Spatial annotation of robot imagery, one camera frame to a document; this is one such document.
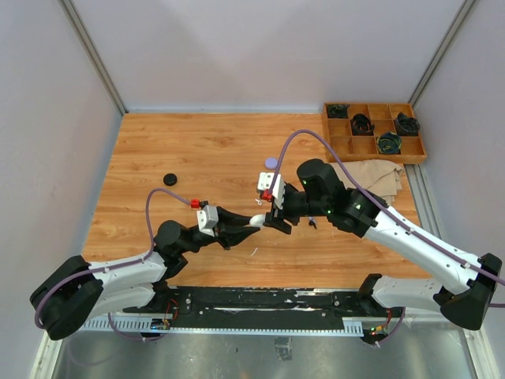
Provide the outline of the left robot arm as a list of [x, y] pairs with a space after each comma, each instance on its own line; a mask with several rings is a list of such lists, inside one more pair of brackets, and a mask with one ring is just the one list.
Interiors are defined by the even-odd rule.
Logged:
[[68, 258], [29, 298], [36, 326], [52, 340], [62, 340], [105, 313], [145, 306], [158, 313], [167, 307], [169, 293], [156, 284], [187, 265], [185, 253], [214, 243], [228, 250], [260, 231], [265, 221], [262, 215], [242, 216], [215, 206], [204, 207], [196, 218], [192, 227], [163, 222], [151, 248], [133, 257], [109, 262]]

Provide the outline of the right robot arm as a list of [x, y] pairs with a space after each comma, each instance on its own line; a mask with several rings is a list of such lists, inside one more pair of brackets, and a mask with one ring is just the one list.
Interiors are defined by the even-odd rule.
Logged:
[[414, 308], [441, 313], [461, 328], [481, 328], [502, 268], [498, 257], [478, 257], [442, 241], [369, 191], [345, 187], [333, 166], [320, 159], [300, 165], [297, 177], [302, 190], [273, 172], [260, 173], [257, 191], [271, 203], [264, 226], [290, 234], [302, 217], [326, 217], [340, 231], [386, 246], [431, 275], [426, 280], [368, 275], [357, 296], [362, 313]]

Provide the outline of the white earbud charging case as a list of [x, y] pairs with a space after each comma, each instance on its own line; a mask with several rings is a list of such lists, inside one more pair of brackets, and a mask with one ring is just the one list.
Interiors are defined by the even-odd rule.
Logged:
[[257, 215], [254, 215], [250, 218], [249, 225], [251, 227], [262, 228], [264, 226], [265, 221], [266, 221], [265, 214], [257, 214]]

